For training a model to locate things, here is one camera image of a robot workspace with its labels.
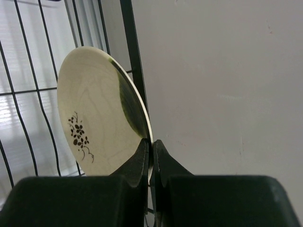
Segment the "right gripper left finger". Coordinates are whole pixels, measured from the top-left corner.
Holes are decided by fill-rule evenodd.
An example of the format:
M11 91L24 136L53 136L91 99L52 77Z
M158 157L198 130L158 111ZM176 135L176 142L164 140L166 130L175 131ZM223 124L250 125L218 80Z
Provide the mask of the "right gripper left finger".
M28 177L0 212L3 227L142 227L149 143L108 176Z

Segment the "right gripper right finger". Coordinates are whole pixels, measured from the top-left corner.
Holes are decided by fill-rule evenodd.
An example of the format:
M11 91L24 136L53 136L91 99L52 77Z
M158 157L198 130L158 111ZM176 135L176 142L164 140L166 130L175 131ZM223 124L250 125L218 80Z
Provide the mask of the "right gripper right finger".
M157 227L298 227L287 192L266 175L194 175L153 145Z

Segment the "cream plate with flowers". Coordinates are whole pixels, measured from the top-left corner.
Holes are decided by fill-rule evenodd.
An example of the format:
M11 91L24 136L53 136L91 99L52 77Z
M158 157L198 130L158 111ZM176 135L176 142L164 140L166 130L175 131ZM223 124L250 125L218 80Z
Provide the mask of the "cream plate with flowers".
M143 100L121 65L90 46L64 59L57 84L64 135L87 176L118 174L136 187L145 168L140 145L153 143Z

